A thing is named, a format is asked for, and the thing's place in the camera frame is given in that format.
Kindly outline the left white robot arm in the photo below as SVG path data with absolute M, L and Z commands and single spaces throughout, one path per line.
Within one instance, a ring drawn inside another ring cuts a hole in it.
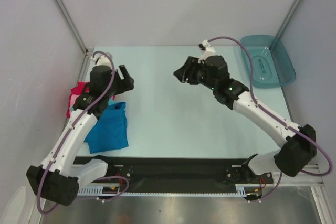
M 26 172 L 37 200 L 69 206 L 79 190 L 99 180 L 121 183 L 128 189 L 129 180 L 117 173 L 112 158 L 98 155 L 75 170 L 72 165 L 87 135 L 107 111 L 109 100 L 133 88 L 134 79 L 124 65 L 118 70 L 104 65 L 93 67 L 90 81 L 76 98 L 68 124 L 56 145 L 40 165 L 32 165 Z

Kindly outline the blue t shirt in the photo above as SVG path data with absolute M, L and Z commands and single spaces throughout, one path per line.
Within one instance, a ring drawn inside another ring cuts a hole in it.
M 103 111 L 85 139 L 90 154 L 120 150 L 129 146 L 125 109 L 125 102 L 115 102 Z

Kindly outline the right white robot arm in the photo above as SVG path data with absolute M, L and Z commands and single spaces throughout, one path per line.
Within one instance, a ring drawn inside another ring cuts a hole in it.
M 254 183 L 262 174 L 276 171 L 295 177 L 315 157 L 316 147 L 305 139 L 315 137 L 314 128 L 287 120 L 277 121 L 264 112 L 261 104 L 253 101 L 247 86 L 230 77 L 222 56 L 209 56 L 205 60 L 188 57 L 173 74 L 181 83 L 201 84 L 211 89 L 220 104 L 251 120 L 277 144 L 279 150 L 254 154 L 244 162 L 245 181 Z

